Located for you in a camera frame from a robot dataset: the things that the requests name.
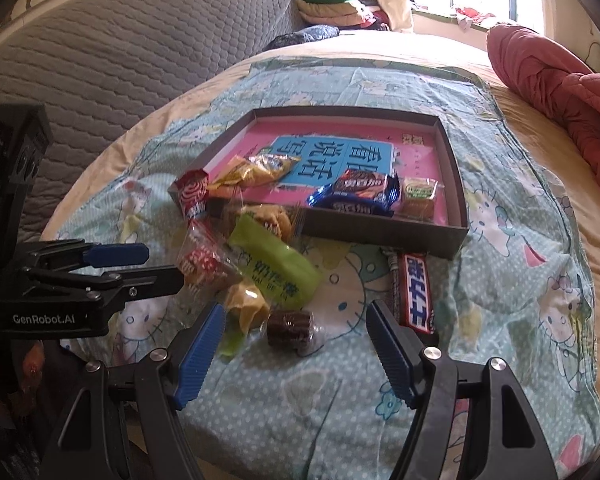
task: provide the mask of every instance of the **snack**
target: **snack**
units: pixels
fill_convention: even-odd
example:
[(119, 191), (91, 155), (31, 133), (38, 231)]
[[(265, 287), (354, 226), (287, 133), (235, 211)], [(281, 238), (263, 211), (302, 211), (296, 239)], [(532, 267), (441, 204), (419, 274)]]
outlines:
[(313, 297), (320, 271), (250, 215), (238, 218), (228, 243), (242, 274), (271, 303), (298, 310)]
[(402, 197), (397, 213), (421, 222), (433, 221), (438, 181), (433, 178), (410, 177), (402, 181)]
[(270, 312), (269, 304), (258, 287), (247, 280), (229, 288), (223, 305), (227, 312), (237, 316), (243, 334), (262, 325)]
[(273, 153), (261, 153), (249, 158), (234, 155), (208, 188), (215, 192), (220, 187), (245, 188), (270, 184), (284, 177), (298, 160), (300, 159), (295, 156)]
[(206, 216), (209, 176), (203, 170), (187, 170), (171, 184), (169, 194), (180, 206), (188, 222)]
[(250, 215), (258, 224), (280, 238), (284, 243), (288, 244), (291, 240), (291, 220), (285, 208), (281, 205), (246, 205), (240, 209), (238, 214)]
[(297, 350), (300, 354), (315, 352), (324, 344), (314, 315), (306, 310), (277, 310), (267, 320), (267, 342), (270, 346)]
[(437, 346), (440, 336), (433, 325), (433, 306), (424, 256), (385, 250), (394, 288), (393, 312), (396, 321), (415, 330), (428, 346)]
[(311, 207), (335, 209), (347, 213), (392, 216), (392, 205), (400, 198), (397, 176), (373, 171), (346, 170), (332, 184), (309, 195)]
[(227, 251), (198, 222), (189, 223), (176, 265), (184, 275), (185, 285), (195, 292), (204, 288), (209, 299), (240, 281), (240, 273), (231, 263)]

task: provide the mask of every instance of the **light blue blanket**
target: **light blue blanket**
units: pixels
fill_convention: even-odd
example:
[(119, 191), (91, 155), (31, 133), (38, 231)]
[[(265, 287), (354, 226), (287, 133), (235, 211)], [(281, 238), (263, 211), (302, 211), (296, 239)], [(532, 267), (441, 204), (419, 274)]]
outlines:
[[(149, 264), (173, 262), (182, 217), (167, 188), (227, 126), (253, 108), (356, 105), (440, 117), (458, 159), (471, 229), (452, 262), (429, 257), (435, 323), (458, 359), (506, 359), (538, 416), (560, 476), (600, 445), (593, 291), (573, 209), (560, 181), (507, 128), (483, 82), (458, 70), (369, 60), (273, 59), (210, 109), (150, 140), (120, 178), (90, 199), (59, 237), (144, 242)], [(390, 290), (377, 247), (307, 240), (325, 275), (307, 308), (329, 341), (298, 357), (253, 334), (228, 364), (215, 359), (182, 413), (195, 452), (244, 478), (389, 477), (412, 413), (394, 396), (366, 334), (365, 305)], [(133, 362), (167, 346), (197, 314), (180, 298), (128, 304), (109, 336), (65, 342), (82, 357)], [(448, 468), (457, 466), (459, 403)]]

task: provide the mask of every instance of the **brown box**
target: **brown box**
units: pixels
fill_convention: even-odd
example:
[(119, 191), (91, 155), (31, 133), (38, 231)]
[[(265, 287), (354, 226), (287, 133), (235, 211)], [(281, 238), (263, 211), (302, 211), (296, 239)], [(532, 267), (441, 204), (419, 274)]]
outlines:
[[(289, 120), (294, 118), (311, 119), (316, 122), (329, 122), (334, 118), (346, 118), (347, 121), (351, 121), (353, 118), (356, 122), (364, 121), (369, 126), (376, 124), (378, 126), (400, 127), (402, 125), (404, 127), (408, 124), (417, 124), (419, 128), (425, 128), (426, 132), (434, 134), (442, 183), (445, 186), (444, 197), (448, 217), (446, 226), (411, 221), (396, 216), (384, 218), (307, 207), (302, 234), (360, 244), (390, 246), (410, 253), (429, 253), (447, 259), (452, 259), (458, 252), (468, 233), (464, 192), (458, 164), (448, 137), (442, 123), (435, 116), (364, 107), (259, 108), (240, 118), (222, 133), (196, 158), (191, 168), (215, 167), (221, 160), (222, 153), (226, 153), (226, 149), (232, 144), (235, 145), (237, 142), (235, 139), (244, 134), (256, 122), (280, 117), (289, 117)], [(222, 199), (211, 199), (208, 204), (209, 213), (213, 216), (218, 215), (223, 203)]]

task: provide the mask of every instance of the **red candy wrapper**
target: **red candy wrapper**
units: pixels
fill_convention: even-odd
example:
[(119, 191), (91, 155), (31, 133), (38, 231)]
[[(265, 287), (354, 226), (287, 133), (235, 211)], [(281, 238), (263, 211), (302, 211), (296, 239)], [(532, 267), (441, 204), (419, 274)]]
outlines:
[(176, 265), (184, 275), (185, 285), (194, 294), (204, 294), (201, 301), (209, 301), (220, 290), (241, 279), (228, 251), (200, 222), (189, 223)]
[(169, 194), (180, 206), (187, 223), (206, 216), (209, 176), (204, 170), (187, 170), (171, 184)]
[(437, 346), (440, 336), (433, 325), (433, 305), (423, 254), (386, 254), (394, 277), (394, 316), (399, 324), (418, 334), (428, 346)]

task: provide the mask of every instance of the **beige bedspread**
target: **beige bedspread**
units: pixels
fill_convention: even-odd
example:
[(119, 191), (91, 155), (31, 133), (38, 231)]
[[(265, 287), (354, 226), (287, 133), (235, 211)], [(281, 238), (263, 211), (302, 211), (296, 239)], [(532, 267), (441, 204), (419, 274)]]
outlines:
[(600, 188), (565, 131), (510, 92), (491, 70), (485, 52), (446, 38), (392, 32), (350, 32), (332, 40), (266, 52), (238, 63), (149, 115), (107, 148), (84, 171), (56, 208), (43, 238), (52, 238), (80, 204), (124, 171), (149, 138), (160, 134), (173, 120), (191, 118), (204, 111), (220, 92), (248, 73), (251, 62), (271, 56), (355, 57), (427, 66), (457, 66), (490, 83), (510, 129), (539, 164), (563, 181), (575, 210), (595, 286), (597, 388), (600, 393)]

